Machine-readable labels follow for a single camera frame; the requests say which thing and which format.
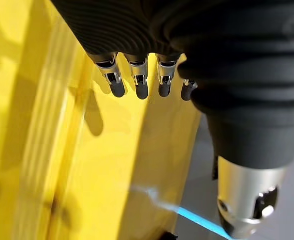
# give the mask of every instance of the black rubber cover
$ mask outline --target black rubber cover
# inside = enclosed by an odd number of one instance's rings
[[[122,97],[125,94],[125,88],[123,82],[120,83],[113,83],[110,86],[111,92],[115,95],[115,97]]]
[[[181,98],[184,101],[189,101],[191,99],[191,92],[193,90],[193,86],[191,84],[185,85],[182,83],[182,88],[181,88]]]
[[[148,96],[148,85],[147,84],[141,84],[138,83],[136,86],[136,94],[137,97],[140,99],[145,99]]]
[[[162,96],[163,98],[168,96],[170,93],[170,87],[171,87],[171,84],[166,84],[166,83],[159,84],[159,88],[158,88],[159,95]]]

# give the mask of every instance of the yellow surface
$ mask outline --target yellow surface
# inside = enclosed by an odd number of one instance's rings
[[[199,113],[158,95],[149,55],[149,97],[106,80],[49,1],[0,0],[0,240],[156,240],[181,199]]]

